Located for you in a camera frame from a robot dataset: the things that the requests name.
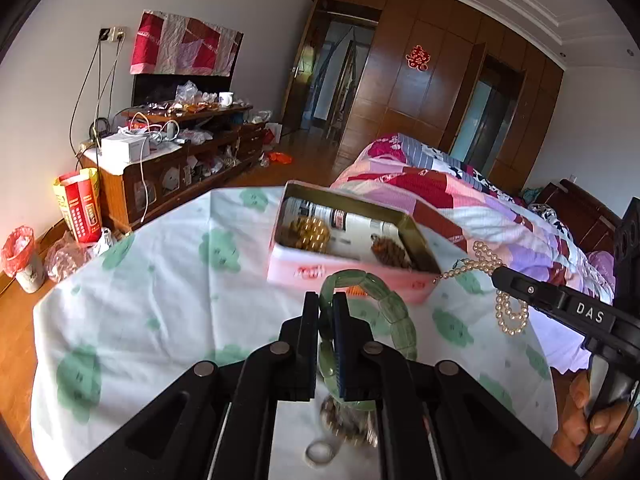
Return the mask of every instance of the human hand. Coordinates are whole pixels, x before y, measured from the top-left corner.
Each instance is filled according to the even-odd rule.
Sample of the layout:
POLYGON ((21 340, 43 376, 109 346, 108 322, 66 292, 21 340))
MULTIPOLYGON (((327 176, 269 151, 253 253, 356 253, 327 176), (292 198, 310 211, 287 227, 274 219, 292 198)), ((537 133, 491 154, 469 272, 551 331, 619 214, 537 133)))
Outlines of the human hand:
MULTIPOLYGON (((587 372, 583 371, 576 376, 569 387, 569 394, 566 396, 564 410, 560 420, 560 428, 554 435, 551 443, 552 451, 558 455, 568 465, 574 465, 580 456, 580 445, 589 434, 613 434, 618 429, 620 422, 625 416, 628 402, 618 402, 617 404, 597 412, 587 426, 587 419, 584 416, 583 408, 589 400, 589 380, 587 372)), ((609 447, 604 457, 593 469, 588 478, 606 478, 612 469, 619 462, 624 451, 626 441, 629 440, 631 431, 636 425, 638 411, 631 410, 626 419, 625 425, 609 447)))

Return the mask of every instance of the white cable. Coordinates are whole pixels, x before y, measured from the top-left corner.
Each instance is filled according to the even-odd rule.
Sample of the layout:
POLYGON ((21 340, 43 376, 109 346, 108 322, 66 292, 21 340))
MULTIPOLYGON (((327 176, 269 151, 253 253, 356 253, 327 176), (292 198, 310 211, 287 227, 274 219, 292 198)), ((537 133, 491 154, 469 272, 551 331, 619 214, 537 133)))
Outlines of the white cable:
POLYGON ((162 126, 160 126, 159 124, 150 124, 149 118, 145 114, 143 114, 142 112, 136 112, 135 115, 133 115, 133 117, 131 118, 131 121, 129 123, 130 127, 133 125, 133 122, 137 116, 141 116, 145 120, 146 127, 139 128, 137 130, 131 130, 130 128, 120 128, 119 131, 120 133, 123 133, 124 135, 129 137, 143 137, 142 147, 140 148, 140 178, 142 179, 142 186, 145 188, 145 211, 142 213, 142 216, 140 218, 140 225, 142 225, 145 222, 146 213, 149 209, 149 190, 145 182, 145 170, 142 167, 143 155, 145 153, 145 142, 147 142, 148 140, 149 142, 153 140, 154 142, 157 142, 157 143, 165 142, 165 141, 171 142, 172 140, 177 139, 178 134, 180 134, 180 124, 178 124, 177 121, 174 121, 173 119, 170 119, 169 121, 165 122, 162 126), (171 139, 169 139, 168 137, 163 139, 162 130, 164 130, 164 128, 169 123, 175 124, 175 127, 176 127, 175 135, 171 137, 171 139))
POLYGON ((147 139, 148 139, 147 136, 145 136, 145 138, 142 139, 142 148, 140 148, 140 177, 142 178, 142 186, 145 188, 145 212, 142 213, 142 218, 140 219, 140 225, 142 225, 145 222, 146 212, 149 209, 149 190, 146 188, 145 172, 142 169, 142 155, 145 152, 145 142, 147 139))

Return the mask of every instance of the mug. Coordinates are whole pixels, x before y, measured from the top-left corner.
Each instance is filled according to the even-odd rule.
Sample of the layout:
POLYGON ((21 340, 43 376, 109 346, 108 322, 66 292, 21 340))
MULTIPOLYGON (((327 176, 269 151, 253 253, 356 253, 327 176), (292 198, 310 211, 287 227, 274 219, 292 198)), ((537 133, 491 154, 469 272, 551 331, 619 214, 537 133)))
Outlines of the mug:
POLYGON ((234 93, 220 92, 218 102, 220 103, 220 106, 231 106, 234 103, 234 93))

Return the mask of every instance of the white ring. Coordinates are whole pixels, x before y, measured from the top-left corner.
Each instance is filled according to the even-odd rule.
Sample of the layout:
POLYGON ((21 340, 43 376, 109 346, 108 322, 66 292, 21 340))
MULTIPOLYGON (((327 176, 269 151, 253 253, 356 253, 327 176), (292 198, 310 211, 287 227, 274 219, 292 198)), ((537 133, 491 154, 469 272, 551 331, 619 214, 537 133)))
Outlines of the white ring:
POLYGON ((305 449, 305 461, 311 467, 324 467, 328 465, 331 460, 335 458, 335 449, 325 440, 315 440, 305 449), (324 455, 324 458, 320 458, 317 455, 324 455))

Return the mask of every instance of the green bracelet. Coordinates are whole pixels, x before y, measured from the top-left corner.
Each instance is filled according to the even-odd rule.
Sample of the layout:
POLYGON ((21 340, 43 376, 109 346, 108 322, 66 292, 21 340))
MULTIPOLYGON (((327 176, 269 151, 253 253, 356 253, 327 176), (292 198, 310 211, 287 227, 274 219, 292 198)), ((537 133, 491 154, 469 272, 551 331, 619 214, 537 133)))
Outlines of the green bracelet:
POLYGON ((342 404, 358 410, 374 410, 376 405, 372 400, 344 402, 338 394, 337 378, 335 376, 334 334, 330 320, 332 319, 331 310, 334 290, 347 286, 359 286, 378 302, 380 313, 391 327, 391 340, 394 347, 406 359, 411 359, 412 361, 415 361, 418 356, 415 346, 417 341, 415 326, 409 317, 409 311, 402 298, 389 290, 385 282, 373 274, 357 269, 340 270, 328 276, 322 284, 320 290, 321 342, 318 350, 318 367, 324 378, 324 383, 332 396, 342 404))

